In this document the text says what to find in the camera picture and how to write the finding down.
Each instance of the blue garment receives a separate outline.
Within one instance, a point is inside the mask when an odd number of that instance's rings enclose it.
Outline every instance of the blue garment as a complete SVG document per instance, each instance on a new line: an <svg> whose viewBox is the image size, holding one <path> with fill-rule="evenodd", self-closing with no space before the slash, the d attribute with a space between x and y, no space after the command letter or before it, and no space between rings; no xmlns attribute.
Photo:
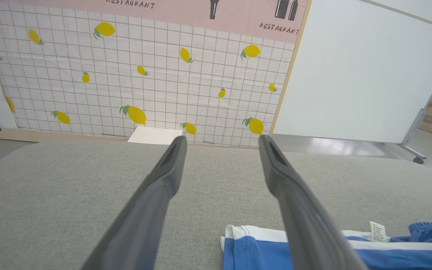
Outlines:
<svg viewBox="0 0 432 270"><path fill-rule="evenodd" d="M409 226L409 236L370 241L370 232L342 231L370 269L432 269L432 223ZM286 233L229 225L221 242L224 270L293 270Z"/></svg>

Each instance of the gray fabric surface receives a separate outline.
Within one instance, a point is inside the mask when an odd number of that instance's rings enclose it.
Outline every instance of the gray fabric surface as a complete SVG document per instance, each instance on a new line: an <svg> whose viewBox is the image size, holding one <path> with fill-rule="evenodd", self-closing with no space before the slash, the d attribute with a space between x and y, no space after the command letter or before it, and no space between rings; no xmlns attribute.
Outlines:
<svg viewBox="0 0 432 270"><path fill-rule="evenodd" d="M164 145L60 141L0 160L0 269L78 269ZM390 236L432 221L432 171L407 161L286 153L338 228ZM282 230L259 152L190 145L155 269L222 269L226 225Z"/></svg>

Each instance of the white care tag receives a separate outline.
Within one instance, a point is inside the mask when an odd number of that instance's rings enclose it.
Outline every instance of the white care tag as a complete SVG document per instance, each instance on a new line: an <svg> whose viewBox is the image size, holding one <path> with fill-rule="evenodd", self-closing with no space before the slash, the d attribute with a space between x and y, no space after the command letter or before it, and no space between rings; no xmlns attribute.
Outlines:
<svg viewBox="0 0 432 270"><path fill-rule="evenodd" d="M371 241L374 242L385 242L386 241L386 230L381 224L369 221L371 224Z"/></svg>

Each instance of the black bottle print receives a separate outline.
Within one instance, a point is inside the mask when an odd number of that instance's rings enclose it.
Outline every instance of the black bottle print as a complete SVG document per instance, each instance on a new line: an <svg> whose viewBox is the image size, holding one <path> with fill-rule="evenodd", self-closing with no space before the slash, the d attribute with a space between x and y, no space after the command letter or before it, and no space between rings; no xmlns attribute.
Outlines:
<svg viewBox="0 0 432 270"><path fill-rule="evenodd" d="M278 0L276 5L276 12L274 16L276 18L285 19L286 11L288 10L288 5L290 4L290 0Z"/></svg>
<svg viewBox="0 0 432 270"><path fill-rule="evenodd" d="M296 10L298 9L298 0L294 0L291 5L291 9L289 10L289 18L288 20L294 21L294 17L296 15Z"/></svg>
<svg viewBox="0 0 432 270"><path fill-rule="evenodd" d="M211 1L211 13L209 13L209 18L214 20L216 17L216 7L218 6L219 0L210 0Z"/></svg>

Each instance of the blue fabric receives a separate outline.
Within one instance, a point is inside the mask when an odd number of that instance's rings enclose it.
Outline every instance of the blue fabric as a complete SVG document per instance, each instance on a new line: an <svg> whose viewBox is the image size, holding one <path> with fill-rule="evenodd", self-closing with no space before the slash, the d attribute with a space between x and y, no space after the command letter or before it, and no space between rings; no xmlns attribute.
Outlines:
<svg viewBox="0 0 432 270"><path fill-rule="evenodd" d="M409 236L392 237L390 241L432 243L430 222L413 223L409 226L409 232ZM347 239L369 242L358 236L349 236ZM432 250L356 249L356 252L366 265L374 270L432 269ZM257 241L251 236L236 240L226 238L223 259L224 270L293 270L288 243Z"/></svg>

